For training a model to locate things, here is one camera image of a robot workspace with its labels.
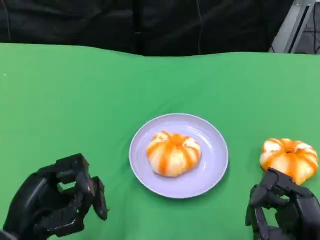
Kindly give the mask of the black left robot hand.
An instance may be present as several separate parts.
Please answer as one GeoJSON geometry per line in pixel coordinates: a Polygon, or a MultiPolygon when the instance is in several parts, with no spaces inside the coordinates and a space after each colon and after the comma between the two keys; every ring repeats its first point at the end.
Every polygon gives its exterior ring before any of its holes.
{"type": "Polygon", "coordinates": [[[90,176],[82,154],[70,155],[27,177],[10,203],[0,238],[46,240],[78,233],[90,208],[107,219],[105,186],[90,176]]]}

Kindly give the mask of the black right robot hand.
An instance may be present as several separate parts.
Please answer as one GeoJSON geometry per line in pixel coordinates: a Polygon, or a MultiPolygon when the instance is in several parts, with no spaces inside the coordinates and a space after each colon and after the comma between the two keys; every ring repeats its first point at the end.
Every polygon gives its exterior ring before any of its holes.
{"type": "Polygon", "coordinates": [[[245,225],[255,240],[318,240],[320,203],[307,187],[268,168],[250,190],[245,225]]]}

